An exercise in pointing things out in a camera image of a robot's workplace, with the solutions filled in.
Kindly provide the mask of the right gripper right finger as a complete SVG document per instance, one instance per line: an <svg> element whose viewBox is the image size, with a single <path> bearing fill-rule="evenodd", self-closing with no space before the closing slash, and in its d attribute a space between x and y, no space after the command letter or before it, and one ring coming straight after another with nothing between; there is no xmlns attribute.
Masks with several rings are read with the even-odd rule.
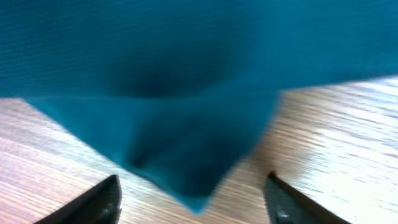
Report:
<svg viewBox="0 0 398 224"><path fill-rule="evenodd" d="M274 171L267 175L264 201L271 224L350 224L280 179Z"/></svg>

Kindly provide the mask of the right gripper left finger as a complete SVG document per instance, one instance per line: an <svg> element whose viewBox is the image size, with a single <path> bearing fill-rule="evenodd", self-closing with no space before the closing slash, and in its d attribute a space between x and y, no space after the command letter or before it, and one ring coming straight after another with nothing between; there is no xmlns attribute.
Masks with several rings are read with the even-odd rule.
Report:
<svg viewBox="0 0 398 224"><path fill-rule="evenodd" d="M35 224L118 224L122 190L111 175Z"/></svg>

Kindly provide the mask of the blue polo shirt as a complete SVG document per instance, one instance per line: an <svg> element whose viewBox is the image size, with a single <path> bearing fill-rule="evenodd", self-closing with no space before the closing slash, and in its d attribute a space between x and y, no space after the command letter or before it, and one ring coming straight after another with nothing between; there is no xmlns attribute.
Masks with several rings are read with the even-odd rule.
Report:
<svg viewBox="0 0 398 224"><path fill-rule="evenodd" d="M1 96L195 213L282 90L396 73L395 0L1 1Z"/></svg>

